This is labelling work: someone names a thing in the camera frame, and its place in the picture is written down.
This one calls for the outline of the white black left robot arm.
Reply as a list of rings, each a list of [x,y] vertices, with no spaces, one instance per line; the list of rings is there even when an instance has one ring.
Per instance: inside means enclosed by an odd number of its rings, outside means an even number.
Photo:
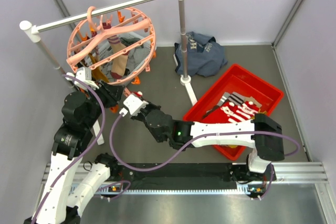
[[[94,93],[75,91],[65,97],[62,125],[55,133],[49,175],[35,213],[25,223],[79,223],[100,186],[119,174],[117,160],[109,154],[97,156],[86,177],[71,190],[76,170],[89,150],[94,124],[106,108],[118,105],[123,86],[103,81],[92,84]]]

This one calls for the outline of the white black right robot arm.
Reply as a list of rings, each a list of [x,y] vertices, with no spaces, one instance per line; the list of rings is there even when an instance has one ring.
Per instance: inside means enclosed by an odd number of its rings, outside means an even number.
[[[285,158],[282,128],[264,113],[256,113],[242,122],[202,123],[175,120],[155,108],[147,111],[143,122],[157,142],[168,142],[175,150],[210,145],[250,148],[245,174],[252,180],[262,176],[271,162]]]

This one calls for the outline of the pink round clip hanger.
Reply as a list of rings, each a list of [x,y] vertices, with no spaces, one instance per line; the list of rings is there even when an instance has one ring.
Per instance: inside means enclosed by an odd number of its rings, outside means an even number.
[[[67,63],[74,73],[80,67],[91,70],[93,78],[108,84],[137,83],[139,74],[149,72],[156,53],[156,35],[151,19],[142,11],[127,7],[112,16],[93,20],[88,8],[86,17],[72,31],[67,45]]]

